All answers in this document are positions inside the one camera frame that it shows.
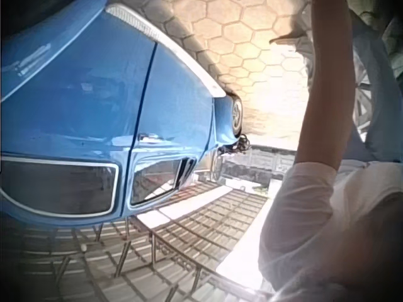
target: hubcap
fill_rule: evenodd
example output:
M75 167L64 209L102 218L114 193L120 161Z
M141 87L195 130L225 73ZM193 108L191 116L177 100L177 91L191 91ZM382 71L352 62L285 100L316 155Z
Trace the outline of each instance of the hubcap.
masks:
M240 101L236 101L232 107L232 127L234 130L238 130L241 127L242 122L242 104Z

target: sleeve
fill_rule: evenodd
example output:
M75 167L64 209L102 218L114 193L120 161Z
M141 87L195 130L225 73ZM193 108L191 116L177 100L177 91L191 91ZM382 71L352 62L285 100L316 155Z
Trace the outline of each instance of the sleeve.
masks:
M273 285L297 274L293 257L285 257L317 235L332 216L330 198L337 172L315 162L295 164L287 173L263 225L259 244L259 268Z

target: blue car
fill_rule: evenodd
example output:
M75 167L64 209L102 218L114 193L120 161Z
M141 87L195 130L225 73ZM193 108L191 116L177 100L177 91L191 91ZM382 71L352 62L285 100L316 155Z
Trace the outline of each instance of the blue car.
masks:
M136 214L237 142L239 98L141 15L32 2L51 13L17 29L2 20L2 211L59 227Z

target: car wheel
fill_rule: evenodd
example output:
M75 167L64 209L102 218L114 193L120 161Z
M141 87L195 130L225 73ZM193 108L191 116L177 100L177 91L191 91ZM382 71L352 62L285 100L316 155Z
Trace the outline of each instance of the car wheel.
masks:
M235 94L229 94L232 98L232 131L235 137L239 137L242 131L242 119L244 115L244 108L241 99Z

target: window frame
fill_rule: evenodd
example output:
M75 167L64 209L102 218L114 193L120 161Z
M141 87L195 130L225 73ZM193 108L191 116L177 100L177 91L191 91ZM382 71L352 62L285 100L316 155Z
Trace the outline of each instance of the window frame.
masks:
M135 180L135 174L134 174L133 182L132 182L132 185L131 185L131 187L132 187L132 196L131 196L130 201L129 201L129 208L131 210L133 210L134 208L136 208L138 206L143 206L143 205L145 205L147 203L152 203L152 202L155 202L158 199L165 198L166 196L170 196L173 192L175 192L175 190L179 189L180 185L182 185L183 178L185 180L187 180L190 172L192 172L192 168L194 168L194 166L196 164L196 160L194 158L192 158L192 157L167 158L167 159L162 158L162 159L156 161L155 163L166 162L166 161L174 161L174 160L180 160L180 163L179 163L178 170L176 171L176 174L175 174L174 185L173 185L172 189L170 189L170 190L168 190L166 192L163 192L161 194L158 194L156 196L153 196L152 198L143 199L141 202L138 202L138 203L132 203L133 192L134 192L133 182ZM147 162L147 161L149 161L149 160L141 160L141 161L137 162L137 164L141 164L142 162ZM191 163L191 165L190 165L190 167L188 167L187 171L185 171L184 169L186 169L187 163Z
M47 212L42 210L36 210L25 204L19 203L17 200L9 196L6 192L3 191L2 187L0 186L0 198L4 198L5 200L9 201L10 203L14 204L15 206L29 211L34 214L54 217L54 218L90 218L90 217L98 217L109 214L113 211L116 203L116 190L118 186L118 179L119 179L119 166L113 163L107 162L78 162L78 161L70 161L70 160L50 160L50 159L31 159L27 157L12 157L12 156L2 156L1 160L3 161L10 161L10 162L26 162L26 163L34 163L34 164L52 164L52 165L73 165L73 166L85 166L85 167L110 167L115 169L115 178L113 180L113 189L112 189L112 196L111 196L111 206L107 211L93 213L93 214L58 214L53 212Z

